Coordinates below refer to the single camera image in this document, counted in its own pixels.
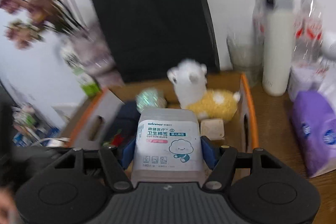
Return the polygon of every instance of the gray ribbed panel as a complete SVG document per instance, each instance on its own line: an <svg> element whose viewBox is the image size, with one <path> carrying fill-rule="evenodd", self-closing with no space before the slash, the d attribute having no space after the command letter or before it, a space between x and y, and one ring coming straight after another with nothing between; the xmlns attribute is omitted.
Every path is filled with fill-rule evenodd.
<svg viewBox="0 0 336 224"><path fill-rule="evenodd" d="M197 183L139 183L127 194L113 196L89 224L247 224L219 194Z"/></svg>

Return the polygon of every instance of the yellow plush body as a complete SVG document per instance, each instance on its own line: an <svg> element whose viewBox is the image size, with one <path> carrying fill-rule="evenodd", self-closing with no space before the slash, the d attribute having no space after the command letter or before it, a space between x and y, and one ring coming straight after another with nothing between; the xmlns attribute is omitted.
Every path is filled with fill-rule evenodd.
<svg viewBox="0 0 336 224"><path fill-rule="evenodd" d="M193 111L199 120L219 118L229 122L237 111L237 100L228 90L207 90L203 98L186 107Z"/></svg>

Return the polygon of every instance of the white alpaca plush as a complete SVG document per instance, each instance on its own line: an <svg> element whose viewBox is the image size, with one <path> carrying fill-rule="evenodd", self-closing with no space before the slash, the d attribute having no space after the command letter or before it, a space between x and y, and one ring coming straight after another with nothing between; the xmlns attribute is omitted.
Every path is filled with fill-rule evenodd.
<svg viewBox="0 0 336 224"><path fill-rule="evenodd" d="M221 118L228 122L237 111L240 94L228 90L207 90L206 73L206 65L187 59L168 70L167 76L174 85L182 109L192 110L200 120Z"/></svg>

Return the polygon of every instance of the white label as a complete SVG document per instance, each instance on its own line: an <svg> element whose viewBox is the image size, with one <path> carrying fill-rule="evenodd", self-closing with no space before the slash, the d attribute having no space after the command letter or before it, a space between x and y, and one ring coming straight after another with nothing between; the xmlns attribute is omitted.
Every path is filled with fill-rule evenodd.
<svg viewBox="0 0 336 224"><path fill-rule="evenodd" d="M133 170L201 171L200 131L195 122L139 123Z"/></svg>

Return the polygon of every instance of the human hand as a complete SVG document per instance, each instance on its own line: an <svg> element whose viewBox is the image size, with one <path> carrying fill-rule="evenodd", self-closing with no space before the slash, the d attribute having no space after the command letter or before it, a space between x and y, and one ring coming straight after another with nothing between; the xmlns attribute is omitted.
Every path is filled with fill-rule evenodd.
<svg viewBox="0 0 336 224"><path fill-rule="evenodd" d="M16 211L13 196L7 189L0 188L0 224L9 224L11 211Z"/></svg>

